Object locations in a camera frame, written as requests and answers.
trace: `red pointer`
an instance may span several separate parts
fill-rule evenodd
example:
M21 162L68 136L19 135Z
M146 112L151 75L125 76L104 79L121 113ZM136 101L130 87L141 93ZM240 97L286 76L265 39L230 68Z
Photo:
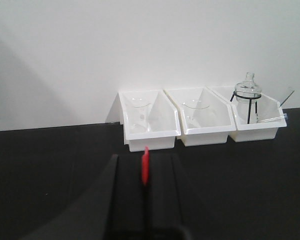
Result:
M144 186L149 181L149 148L146 146L142 155L141 179Z

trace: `glass beaker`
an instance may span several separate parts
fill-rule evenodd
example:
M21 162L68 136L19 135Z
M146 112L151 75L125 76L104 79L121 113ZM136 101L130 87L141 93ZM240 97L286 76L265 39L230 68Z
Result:
M133 97L128 105L128 118L130 121L131 133L144 133L150 131L148 116L151 105L142 97Z
M187 99L182 106L188 128L202 128L207 125L209 104L199 99Z

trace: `black table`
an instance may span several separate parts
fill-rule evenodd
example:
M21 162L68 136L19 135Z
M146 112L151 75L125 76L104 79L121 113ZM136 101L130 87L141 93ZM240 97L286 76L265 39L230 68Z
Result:
M273 140L176 140L151 152L179 155L228 239L300 239L300 108L284 112L288 126ZM0 239L19 239L66 211L114 153L129 153L118 123L0 132Z

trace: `white plastic bin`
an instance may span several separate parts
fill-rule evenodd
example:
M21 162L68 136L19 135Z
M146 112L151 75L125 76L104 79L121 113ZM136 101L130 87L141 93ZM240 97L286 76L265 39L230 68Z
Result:
M236 97L233 98L232 102L230 101L235 86L211 86L208 88L214 91L221 99L231 104L237 130L230 133L230 136L236 142L274 139L278 128L287 126L284 118L271 122L256 123L255 104L252 104L251 107L252 123L247 124L249 105L238 103ZM284 116L280 103L277 100L263 93L261 95L262 97L257 100L259 121Z
M165 90L178 108L185 146L221 144L236 130L231 107L206 87Z
M131 152L170 149L181 134L178 111L163 90L119 92L124 144Z

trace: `glass bottle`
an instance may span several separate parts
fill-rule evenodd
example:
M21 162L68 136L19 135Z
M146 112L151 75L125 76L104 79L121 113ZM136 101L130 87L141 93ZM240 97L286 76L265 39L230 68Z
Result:
M239 82L235 85L234 90L238 96L246 97L246 98L256 98L261 95L261 87L254 82L255 74L253 72L247 72L245 76L245 80ZM249 99L244 99L241 97L236 97L236 100L239 103L248 104Z

